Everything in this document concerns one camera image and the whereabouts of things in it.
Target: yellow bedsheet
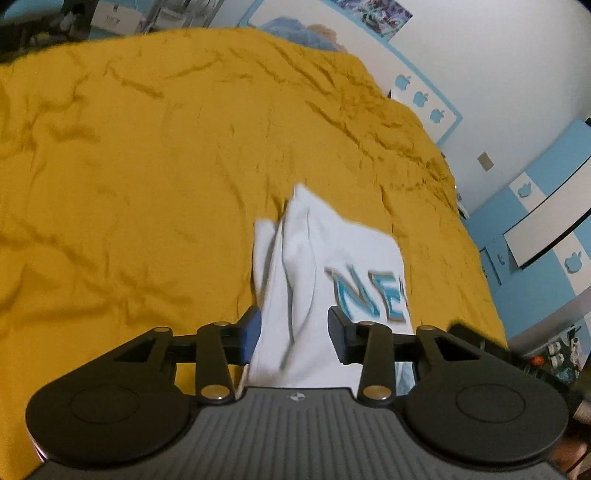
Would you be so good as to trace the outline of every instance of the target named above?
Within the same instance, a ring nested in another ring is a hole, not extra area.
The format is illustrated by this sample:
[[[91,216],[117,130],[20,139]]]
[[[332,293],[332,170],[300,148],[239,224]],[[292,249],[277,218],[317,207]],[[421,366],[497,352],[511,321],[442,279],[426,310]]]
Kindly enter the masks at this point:
[[[394,236],[415,326],[504,342],[447,164],[357,58],[182,30],[56,48],[0,80],[3,480],[38,463],[24,411],[42,385],[154,326],[246,310],[253,222],[297,182]]]

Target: blue wall panel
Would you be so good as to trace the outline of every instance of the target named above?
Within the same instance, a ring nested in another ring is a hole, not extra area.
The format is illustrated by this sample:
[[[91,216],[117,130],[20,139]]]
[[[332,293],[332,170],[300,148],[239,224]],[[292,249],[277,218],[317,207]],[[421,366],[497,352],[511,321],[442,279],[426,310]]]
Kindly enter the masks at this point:
[[[493,295],[507,338],[535,325],[574,298],[573,287],[552,250],[512,277]]]
[[[591,155],[591,127],[572,123],[548,150],[525,169],[546,196],[560,187]]]
[[[527,210],[509,187],[502,189],[464,222],[478,250],[527,215]]]

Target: metal rivet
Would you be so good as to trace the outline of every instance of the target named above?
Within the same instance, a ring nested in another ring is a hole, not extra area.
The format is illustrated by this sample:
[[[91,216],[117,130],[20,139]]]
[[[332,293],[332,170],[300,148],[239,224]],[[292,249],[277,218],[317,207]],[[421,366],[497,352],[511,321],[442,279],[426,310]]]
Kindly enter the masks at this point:
[[[201,395],[210,400],[222,400],[230,394],[230,389],[223,385],[208,385],[201,389]]]
[[[363,394],[372,400],[386,400],[392,395],[392,390],[383,385],[370,385],[363,389]]]

